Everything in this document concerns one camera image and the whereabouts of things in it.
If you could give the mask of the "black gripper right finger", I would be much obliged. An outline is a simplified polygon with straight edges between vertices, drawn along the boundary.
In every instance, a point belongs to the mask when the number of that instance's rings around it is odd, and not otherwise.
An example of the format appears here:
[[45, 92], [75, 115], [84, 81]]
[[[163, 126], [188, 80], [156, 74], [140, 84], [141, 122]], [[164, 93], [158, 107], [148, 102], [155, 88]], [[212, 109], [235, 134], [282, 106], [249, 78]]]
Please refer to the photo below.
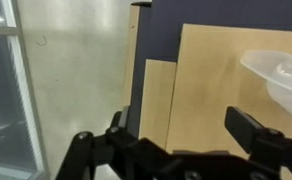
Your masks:
[[245, 152], [251, 150], [255, 135], [264, 128], [251, 115], [234, 106], [227, 108], [224, 125]]

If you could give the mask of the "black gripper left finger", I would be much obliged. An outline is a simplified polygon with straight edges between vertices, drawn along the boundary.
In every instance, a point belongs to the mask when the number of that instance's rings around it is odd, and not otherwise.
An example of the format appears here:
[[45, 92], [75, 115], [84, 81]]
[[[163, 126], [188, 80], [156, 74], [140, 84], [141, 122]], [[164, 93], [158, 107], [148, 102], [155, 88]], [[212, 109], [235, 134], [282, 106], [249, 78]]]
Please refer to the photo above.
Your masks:
[[129, 106], [124, 106], [117, 111], [111, 121], [110, 127], [106, 130], [108, 139], [130, 140], [132, 135], [128, 131]]

